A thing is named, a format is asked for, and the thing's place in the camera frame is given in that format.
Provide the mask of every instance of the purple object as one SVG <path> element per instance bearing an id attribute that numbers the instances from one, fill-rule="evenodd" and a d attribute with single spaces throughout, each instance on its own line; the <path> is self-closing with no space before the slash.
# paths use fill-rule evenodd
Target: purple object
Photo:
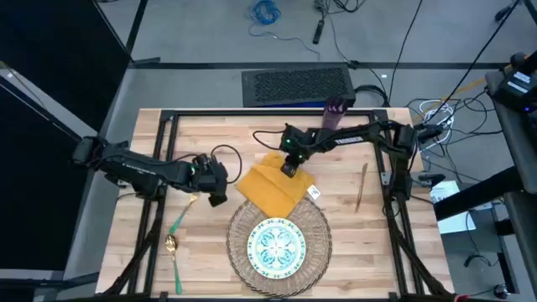
<path id="1" fill-rule="evenodd" d="M 347 109 L 347 102 L 342 97 L 334 96 L 326 100 L 321 127 L 336 130 Z"/>

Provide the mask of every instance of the concrete floor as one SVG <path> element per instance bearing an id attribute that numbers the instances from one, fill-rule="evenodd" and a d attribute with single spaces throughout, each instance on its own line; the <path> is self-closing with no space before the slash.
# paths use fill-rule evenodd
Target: concrete floor
<path id="1" fill-rule="evenodd" d="M 296 41 L 248 35 L 247 7 L 250 0 L 151 0 L 133 49 L 135 60 L 159 56 L 163 62 L 296 62 L 316 61 L 311 52 Z M 308 45 L 319 20 L 310 0 L 276 0 L 281 19 L 270 27 L 282 37 L 301 37 Z M 418 0 L 375 0 L 365 3 L 358 13 L 334 15 L 341 51 L 350 59 L 395 62 L 404 34 Z M 414 28 L 407 40 L 403 62 L 471 62 L 497 27 L 494 14 L 510 0 L 424 0 Z M 101 8 L 120 39 L 125 42 L 132 26 L 139 0 L 103 3 Z M 265 29 L 255 29 L 259 33 Z M 505 62 L 517 51 L 537 49 L 537 26 L 525 8 L 517 8 L 496 39 L 480 59 L 481 62 Z M 342 61 L 336 52 L 330 24 L 325 26 L 319 45 L 321 61 Z M 389 88 L 391 70 L 375 70 Z M 469 83 L 488 70 L 475 70 Z M 418 97 L 447 96 L 464 74 L 464 70 L 398 70 L 392 96 L 393 107 L 403 107 Z M 377 85 L 368 70 L 351 71 L 355 86 Z M 482 88 L 463 93 L 473 96 Z M 487 108 L 493 105 L 487 97 Z M 368 94 L 357 97 L 355 107 L 378 107 L 381 100 Z M 128 70 L 117 96 L 112 118 L 106 130 L 111 141 L 130 139 L 138 109 L 143 107 L 242 107 L 241 70 Z M 455 128 L 470 131 L 483 119 L 479 112 L 466 109 L 456 114 Z M 499 129 L 495 113 L 488 115 L 481 131 Z M 454 139 L 462 137 L 457 133 Z M 463 174 L 485 179 L 513 164 L 501 134 L 471 138 L 454 144 L 450 153 Z M 430 156 L 434 163 L 450 168 L 446 159 Z M 437 167 L 432 172 L 454 175 Z M 108 229 L 113 215 L 117 188 L 97 174 L 91 187 L 65 277 L 92 273 L 100 268 Z M 506 238 L 508 254 L 514 264 L 521 294 L 512 301 L 534 301 L 527 273 L 514 238 Z M 471 253 L 450 251 L 448 262 L 456 291 L 471 294 L 502 283 L 499 266 L 488 268 L 476 261 L 469 268 L 462 263 Z M 494 254 L 486 254 L 496 261 Z M 91 294 L 91 286 L 64 292 L 62 298 Z M 492 298 L 491 294 L 479 297 Z"/>

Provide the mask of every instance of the wire bundle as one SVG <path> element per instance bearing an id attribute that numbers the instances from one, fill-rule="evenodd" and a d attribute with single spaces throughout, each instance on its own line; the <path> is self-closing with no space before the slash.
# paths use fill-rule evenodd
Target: wire bundle
<path id="1" fill-rule="evenodd" d="M 429 100 L 429 101 L 421 102 L 420 103 L 420 112 L 424 113 L 423 106 L 425 104 L 432 103 L 432 102 L 442 102 L 442 100 Z M 434 142 L 431 145 L 421 149 L 420 152 L 426 151 L 426 150 L 428 150 L 430 148 L 435 147 L 439 143 L 445 142 L 451 136 L 451 129 L 453 128 L 453 122 L 455 121 L 455 116 L 454 116 L 455 110 L 449 104 L 443 106 L 440 110 L 442 112 L 444 112 L 444 113 L 449 114 L 449 115 L 447 117 L 443 118 L 441 121 L 439 121 L 436 125 L 441 125 L 443 128 L 447 128 L 448 129 L 447 135 L 443 139 L 441 139 L 441 140 L 439 140 L 437 142 Z M 438 111 L 437 109 L 433 109 L 433 110 L 429 110 L 428 112 L 426 112 L 425 113 L 425 120 L 429 121 L 430 117 L 435 115 L 437 111 Z"/>
<path id="2" fill-rule="evenodd" d="M 250 9 L 250 18 L 256 23 L 270 25 L 278 21 L 282 12 L 276 7 L 273 0 L 260 0 Z"/>

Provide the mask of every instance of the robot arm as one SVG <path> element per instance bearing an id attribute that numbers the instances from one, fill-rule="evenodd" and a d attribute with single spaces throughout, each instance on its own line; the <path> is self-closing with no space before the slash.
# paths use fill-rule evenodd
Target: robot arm
<path id="1" fill-rule="evenodd" d="M 212 206 L 227 200 L 226 168 L 205 154 L 195 156 L 192 163 L 163 162 L 129 151 L 128 142 L 109 143 L 103 138 L 85 137 L 76 147 L 73 160 L 102 170 L 112 183 L 130 183 L 140 198 L 159 200 L 164 197 L 164 185 L 170 185 L 187 193 L 209 193 Z"/>
<path id="2" fill-rule="evenodd" d="M 382 135 L 382 131 L 385 130 L 394 131 L 393 142 L 389 142 Z M 396 198 L 408 200 L 412 185 L 409 161 L 416 150 L 416 131 L 410 125 L 402 125 L 394 121 L 373 122 L 338 130 L 308 128 L 305 132 L 285 124 L 279 149 L 289 155 L 285 158 L 281 171 L 293 177 L 299 165 L 314 153 L 325 153 L 337 146 L 366 142 L 376 143 L 389 155 L 394 173 L 390 183 L 390 192 Z"/>

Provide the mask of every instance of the decorative plate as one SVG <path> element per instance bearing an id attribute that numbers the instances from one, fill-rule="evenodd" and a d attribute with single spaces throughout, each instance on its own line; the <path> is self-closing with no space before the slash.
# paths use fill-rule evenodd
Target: decorative plate
<path id="1" fill-rule="evenodd" d="M 269 279 L 289 277 L 300 268 L 304 258 L 304 236 L 287 219 L 261 221 L 250 233 L 248 259 L 258 273 Z"/>

